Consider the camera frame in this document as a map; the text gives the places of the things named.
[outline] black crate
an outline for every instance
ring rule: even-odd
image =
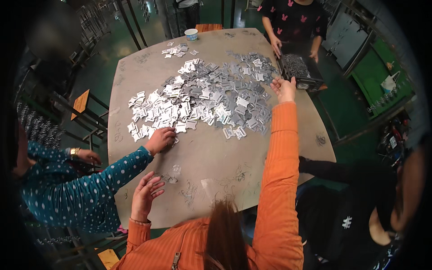
[[[296,54],[303,58],[304,63],[306,64],[310,78],[308,77],[296,77],[295,81],[297,82],[298,89],[306,89],[309,92],[318,91],[321,85],[323,85],[324,80],[321,76],[321,73],[318,70],[317,63],[315,59],[310,58],[310,46],[305,44],[296,44],[296,43],[284,43],[281,48],[281,57],[278,59],[279,66],[282,70],[282,77],[291,81],[291,74],[289,70],[286,68],[285,59],[283,57],[284,54]]]

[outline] gold bracelet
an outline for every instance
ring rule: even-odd
[[[70,156],[71,156],[72,158],[78,158],[78,152],[79,152],[80,149],[81,149],[81,148],[79,148],[79,147],[71,148],[71,149],[70,149]]]

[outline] hand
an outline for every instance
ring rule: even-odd
[[[78,157],[87,163],[102,164],[101,157],[89,149],[80,149],[78,151]]]
[[[148,223],[147,216],[152,208],[152,201],[165,192],[161,189],[154,192],[156,189],[165,185],[165,182],[159,182],[160,176],[153,179],[152,176],[155,172],[149,172],[146,174],[135,188],[132,199],[132,212],[130,218],[143,223]]]
[[[279,101],[279,104],[294,101],[295,92],[297,90],[295,86],[295,77],[291,77],[291,82],[276,77],[270,84],[270,87],[277,95],[277,100]]]
[[[309,55],[310,58],[314,58],[315,62],[318,63],[318,51],[311,51],[311,55]]]
[[[270,38],[271,47],[273,48],[276,57],[279,59],[281,55],[280,48],[282,47],[282,42],[275,35],[269,36],[269,38]]]
[[[155,156],[167,145],[174,143],[174,137],[176,136],[173,127],[159,128],[155,130],[150,140],[144,145],[144,147]]]

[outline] green floor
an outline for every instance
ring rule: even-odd
[[[204,0],[204,6],[201,7],[201,23],[220,23],[221,12],[220,12],[220,1],[215,0]],[[141,30],[149,46],[162,42],[165,39],[163,34],[162,25],[159,22],[158,16],[155,14],[154,9],[150,7],[151,18],[148,23],[144,23],[142,17],[142,11],[138,6],[137,0],[133,0],[132,4],[134,6],[135,13],[137,14],[138,22],[141,26]],[[225,23],[224,28],[229,28],[230,20],[230,1],[225,3]],[[235,19],[234,27],[255,27],[261,32],[264,28],[261,23],[261,16],[256,10],[245,11],[246,0],[236,1],[235,6]],[[129,8],[124,5],[126,12],[130,18],[131,23],[133,21],[130,16]],[[114,20],[112,16],[106,16],[107,23],[111,33],[106,34],[98,43],[96,50],[99,54],[93,56],[87,62],[86,68],[79,71],[77,76],[72,94],[71,100],[75,100],[76,97],[81,95],[87,89],[91,89],[92,93],[101,99],[103,102],[109,104],[111,87],[113,83],[114,73],[117,66],[117,62],[131,53],[137,51],[137,47],[132,40],[124,20]],[[136,31],[136,36],[143,48],[142,41],[139,38],[139,34]],[[320,94],[322,104],[327,109],[331,119],[333,120],[339,136],[342,137],[350,132],[360,129],[363,127],[368,119],[364,109],[357,97],[354,95],[353,90],[349,87],[349,83],[343,78],[340,71],[340,67],[331,57],[326,56],[326,52],[322,49],[319,52],[319,70],[324,78],[325,83],[328,85],[328,89],[324,90]],[[323,111],[323,108],[314,100],[315,106],[323,119],[323,122],[327,128],[330,138],[332,141],[335,140],[334,134],[331,132],[330,122]],[[89,105],[92,110],[96,113],[102,113],[103,108],[99,107],[97,104]],[[84,136],[87,131],[83,130],[76,123],[70,122],[70,115],[66,115],[64,118],[63,127],[66,130],[73,130],[76,135]],[[377,162],[380,161],[379,156],[375,153],[375,146],[378,141],[378,133],[371,132],[361,137],[334,148],[334,152],[338,162],[342,163],[352,163],[353,161],[359,159],[372,159]],[[107,146],[106,143],[100,142],[98,140],[96,143],[101,144],[101,148],[96,151],[102,157],[104,164],[108,164],[107,156]],[[63,146],[81,146],[77,141],[64,137],[62,141]],[[327,184],[325,181],[320,179],[311,180],[315,184]],[[165,229],[155,229],[152,230],[152,238],[161,235]]]

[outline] white bag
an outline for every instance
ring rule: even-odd
[[[388,75],[387,78],[381,83],[381,87],[384,90],[384,93],[388,94],[396,88],[396,82],[399,78],[400,70],[393,74],[392,76]]]

